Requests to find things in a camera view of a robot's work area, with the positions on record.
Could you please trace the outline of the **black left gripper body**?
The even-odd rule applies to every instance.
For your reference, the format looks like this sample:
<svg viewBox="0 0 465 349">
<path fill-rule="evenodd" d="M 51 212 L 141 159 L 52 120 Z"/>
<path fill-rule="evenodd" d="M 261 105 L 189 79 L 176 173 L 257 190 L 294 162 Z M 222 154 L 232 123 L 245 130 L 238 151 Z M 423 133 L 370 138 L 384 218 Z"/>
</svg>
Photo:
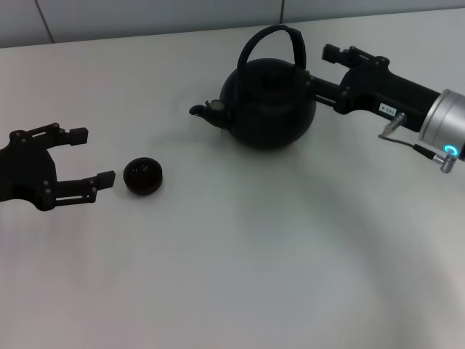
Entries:
<svg viewBox="0 0 465 349">
<path fill-rule="evenodd" d="M 56 207 L 57 173 L 48 152 L 56 136 L 53 130 L 10 133 L 0 150 L 0 202 L 23 200 L 40 211 Z"/>
</svg>

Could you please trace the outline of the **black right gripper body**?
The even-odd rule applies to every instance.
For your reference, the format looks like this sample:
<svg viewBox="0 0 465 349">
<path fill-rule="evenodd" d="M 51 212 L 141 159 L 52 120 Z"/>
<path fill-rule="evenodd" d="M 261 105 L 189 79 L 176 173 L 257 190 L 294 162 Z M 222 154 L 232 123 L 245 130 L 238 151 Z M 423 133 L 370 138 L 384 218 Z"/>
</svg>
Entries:
<svg viewBox="0 0 465 349">
<path fill-rule="evenodd" d="M 345 64 L 348 72 L 339 85 L 340 95 L 334 110 L 340 114 L 370 111 L 386 119 L 404 113 L 403 126 L 419 132 L 439 92 L 396 76 L 383 57 L 358 58 Z"/>
</svg>

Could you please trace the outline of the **small black teacup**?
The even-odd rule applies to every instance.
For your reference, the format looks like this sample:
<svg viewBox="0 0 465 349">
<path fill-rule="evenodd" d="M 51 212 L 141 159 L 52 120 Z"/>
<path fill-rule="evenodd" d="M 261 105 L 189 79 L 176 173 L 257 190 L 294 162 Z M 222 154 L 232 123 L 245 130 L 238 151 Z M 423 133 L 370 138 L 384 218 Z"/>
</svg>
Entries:
<svg viewBox="0 0 465 349">
<path fill-rule="evenodd" d="M 127 189 L 138 196 L 155 193 L 163 182 L 163 170 L 158 161 L 142 157 L 130 161 L 123 171 Z"/>
</svg>

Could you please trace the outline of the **black round teapot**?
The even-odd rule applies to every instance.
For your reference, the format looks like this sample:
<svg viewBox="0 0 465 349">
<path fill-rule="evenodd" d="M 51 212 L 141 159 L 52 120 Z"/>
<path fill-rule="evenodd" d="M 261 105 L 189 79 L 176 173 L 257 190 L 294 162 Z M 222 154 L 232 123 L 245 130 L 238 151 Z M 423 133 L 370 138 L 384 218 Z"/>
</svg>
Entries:
<svg viewBox="0 0 465 349">
<path fill-rule="evenodd" d="M 277 31 L 289 35 L 294 61 L 290 63 L 277 58 L 250 60 L 254 47 Z M 315 102 L 307 95 L 309 74 L 306 63 L 301 32 L 287 25 L 271 25 L 246 43 L 219 98 L 195 105 L 189 113 L 227 130 L 249 147 L 261 150 L 284 148 L 309 129 L 315 115 Z"/>
</svg>

